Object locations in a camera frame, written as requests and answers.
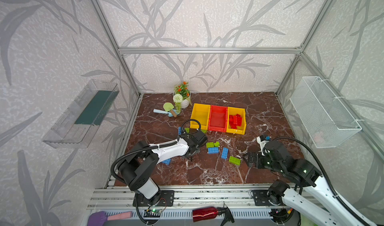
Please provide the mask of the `red brick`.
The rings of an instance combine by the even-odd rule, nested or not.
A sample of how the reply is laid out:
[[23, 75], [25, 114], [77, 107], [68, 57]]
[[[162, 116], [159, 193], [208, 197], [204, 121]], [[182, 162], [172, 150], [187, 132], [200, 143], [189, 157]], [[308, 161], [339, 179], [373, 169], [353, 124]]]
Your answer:
[[229, 125], [231, 129], [237, 129], [237, 116], [229, 115]]
[[234, 116], [234, 123], [236, 124], [237, 127], [240, 127], [242, 125], [242, 121], [243, 121], [243, 118], [241, 117], [241, 115], [236, 114]]

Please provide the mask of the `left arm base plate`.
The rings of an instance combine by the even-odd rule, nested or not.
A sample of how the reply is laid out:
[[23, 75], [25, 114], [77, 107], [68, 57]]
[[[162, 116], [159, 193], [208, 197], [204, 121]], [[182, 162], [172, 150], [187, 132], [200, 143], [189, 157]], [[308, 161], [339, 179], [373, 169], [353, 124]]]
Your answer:
[[160, 207], [172, 207], [174, 204], [175, 191], [160, 190], [151, 199], [147, 199], [143, 194], [135, 193], [133, 206], [136, 207], [149, 207], [149, 206], [160, 206]]

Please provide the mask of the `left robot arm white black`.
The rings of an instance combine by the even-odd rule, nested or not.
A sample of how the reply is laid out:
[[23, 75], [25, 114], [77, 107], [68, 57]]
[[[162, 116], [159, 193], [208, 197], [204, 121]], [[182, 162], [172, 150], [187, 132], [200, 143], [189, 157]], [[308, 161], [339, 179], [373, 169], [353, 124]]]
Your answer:
[[207, 141], [207, 135], [200, 130], [178, 135], [175, 140], [161, 144], [140, 141], [112, 163], [111, 175], [154, 204], [161, 198], [161, 190], [151, 178], [157, 165], [174, 157], [191, 159]]

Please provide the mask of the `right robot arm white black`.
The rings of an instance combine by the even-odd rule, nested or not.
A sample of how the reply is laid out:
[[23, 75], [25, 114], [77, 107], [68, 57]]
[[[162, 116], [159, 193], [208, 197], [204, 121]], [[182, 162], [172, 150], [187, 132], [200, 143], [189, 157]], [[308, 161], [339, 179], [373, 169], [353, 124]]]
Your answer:
[[243, 160], [250, 168], [280, 173], [283, 178], [313, 196], [320, 205], [308, 201], [281, 180], [276, 180], [268, 189], [267, 201], [270, 204], [288, 206], [318, 226], [375, 225], [336, 191], [323, 166], [314, 166], [306, 159], [294, 159], [280, 140], [258, 137], [260, 152], [248, 152], [243, 155]]

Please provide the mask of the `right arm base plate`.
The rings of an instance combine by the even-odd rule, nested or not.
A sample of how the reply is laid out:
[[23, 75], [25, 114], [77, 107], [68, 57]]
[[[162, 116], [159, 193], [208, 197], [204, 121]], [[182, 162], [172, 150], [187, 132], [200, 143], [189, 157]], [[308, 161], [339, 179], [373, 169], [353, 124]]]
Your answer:
[[255, 206], [285, 206], [282, 201], [283, 193], [277, 190], [258, 189], [251, 190], [250, 195], [254, 200]]

